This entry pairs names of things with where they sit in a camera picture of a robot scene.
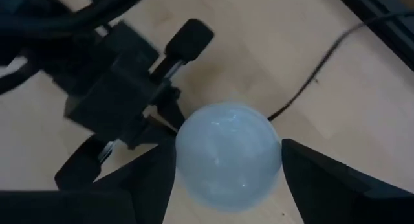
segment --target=plastic ball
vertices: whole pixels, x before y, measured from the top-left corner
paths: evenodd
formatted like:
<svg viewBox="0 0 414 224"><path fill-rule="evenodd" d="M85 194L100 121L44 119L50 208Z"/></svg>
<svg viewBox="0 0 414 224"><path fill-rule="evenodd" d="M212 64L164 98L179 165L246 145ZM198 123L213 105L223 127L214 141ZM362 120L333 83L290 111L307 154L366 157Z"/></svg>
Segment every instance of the plastic ball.
<svg viewBox="0 0 414 224"><path fill-rule="evenodd" d="M258 111L235 103L194 112L176 138L177 170L190 196L212 208L240 212L271 193L281 144Z"/></svg>

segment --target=light wood surface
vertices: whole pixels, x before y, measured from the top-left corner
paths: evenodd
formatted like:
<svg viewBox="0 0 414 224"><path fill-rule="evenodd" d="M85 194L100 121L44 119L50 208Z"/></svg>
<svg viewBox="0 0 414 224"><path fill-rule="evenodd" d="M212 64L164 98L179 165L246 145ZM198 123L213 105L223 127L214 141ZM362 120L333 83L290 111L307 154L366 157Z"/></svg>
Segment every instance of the light wood surface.
<svg viewBox="0 0 414 224"><path fill-rule="evenodd" d="M73 9L89 0L64 0ZM340 0L144 0L125 16L160 50L189 18L216 33L174 77L186 115L213 102L281 107L335 38L358 22ZM414 192L414 72L367 29L352 35L276 131ZM90 134L62 119L65 94L38 74L0 97L2 189L55 189L53 176ZM118 149L105 173L147 148ZM177 180L165 223L302 223L283 174L258 207L222 214L193 202Z"/></svg>

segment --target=translucent ball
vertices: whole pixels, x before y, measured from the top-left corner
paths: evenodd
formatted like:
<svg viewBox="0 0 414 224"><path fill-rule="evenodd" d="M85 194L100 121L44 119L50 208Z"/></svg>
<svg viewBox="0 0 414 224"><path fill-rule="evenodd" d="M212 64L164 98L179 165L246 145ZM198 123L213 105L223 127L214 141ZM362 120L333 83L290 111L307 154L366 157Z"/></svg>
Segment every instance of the translucent ball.
<svg viewBox="0 0 414 224"><path fill-rule="evenodd" d="M281 168L273 126L242 104L213 104L180 128L177 170L191 197L225 212L240 212L271 193Z"/></svg>

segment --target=wooden table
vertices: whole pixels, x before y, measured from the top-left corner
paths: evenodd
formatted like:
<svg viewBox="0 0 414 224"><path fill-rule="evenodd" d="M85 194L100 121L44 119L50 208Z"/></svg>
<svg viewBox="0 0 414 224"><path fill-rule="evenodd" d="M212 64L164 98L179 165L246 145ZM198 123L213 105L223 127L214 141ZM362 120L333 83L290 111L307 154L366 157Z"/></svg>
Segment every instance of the wooden table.
<svg viewBox="0 0 414 224"><path fill-rule="evenodd" d="M89 2L64 1L75 9ZM192 17L216 37L174 77L186 115L226 100L271 114L336 37L359 22L340 0L144 0L124 16L160 50ZM62 119L64 101L44 74L0 98L1 188L55 188L54 173L90 134ZM344 43L318 83L273 124L282 137L414 192L414 72L367 29ZM119 149L105 172L144 150ZM165 218L177 224L301 222L283 175L271 197L241 214L196 204L177 180Z"/></svg>

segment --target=white sphere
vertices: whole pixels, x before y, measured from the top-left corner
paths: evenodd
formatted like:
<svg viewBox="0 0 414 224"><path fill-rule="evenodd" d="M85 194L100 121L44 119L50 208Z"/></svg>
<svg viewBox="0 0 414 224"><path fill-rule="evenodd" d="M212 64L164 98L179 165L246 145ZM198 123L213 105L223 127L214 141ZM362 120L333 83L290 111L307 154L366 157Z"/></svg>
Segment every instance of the white sphere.
<svg viewBox="0 0 414 224"><path fill-rule="evenodd" d="M180 128L177 170L190 196L239 212L271 193L281 168L280 139L270 122L242 104L213 104Z"/></svg>

